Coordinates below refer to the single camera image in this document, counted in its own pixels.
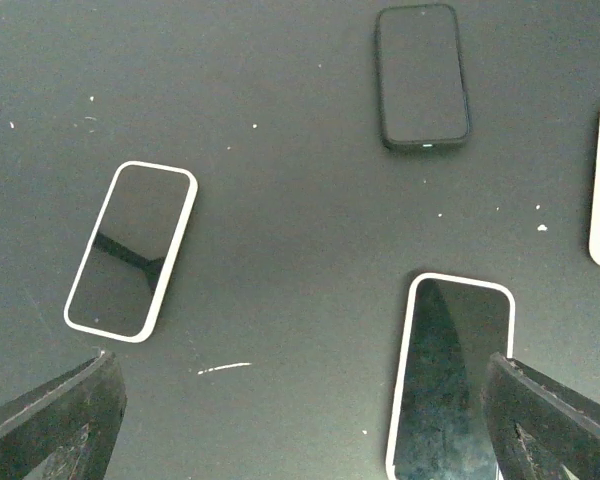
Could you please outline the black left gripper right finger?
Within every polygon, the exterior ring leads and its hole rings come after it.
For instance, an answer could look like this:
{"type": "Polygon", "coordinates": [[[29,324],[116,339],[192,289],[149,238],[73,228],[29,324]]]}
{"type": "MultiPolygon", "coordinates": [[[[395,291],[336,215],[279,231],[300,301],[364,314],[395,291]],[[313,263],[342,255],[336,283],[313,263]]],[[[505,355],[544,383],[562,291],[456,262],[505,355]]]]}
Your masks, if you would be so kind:
{"type": "Polygon", "coordinates": [[[600,404],[500,353],[483,410],[504,479],[600,479],[600,404]]]}

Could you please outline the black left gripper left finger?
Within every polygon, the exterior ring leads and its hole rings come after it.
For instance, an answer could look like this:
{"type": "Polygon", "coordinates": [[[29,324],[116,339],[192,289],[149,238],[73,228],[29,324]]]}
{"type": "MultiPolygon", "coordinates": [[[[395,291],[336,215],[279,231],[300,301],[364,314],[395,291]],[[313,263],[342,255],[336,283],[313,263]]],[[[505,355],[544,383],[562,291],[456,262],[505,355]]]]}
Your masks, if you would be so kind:
{"type": "Polygon", "coordinates": [[[111,352],[0,406],[0,479],[102,479],[127,405],[111,352]]]}

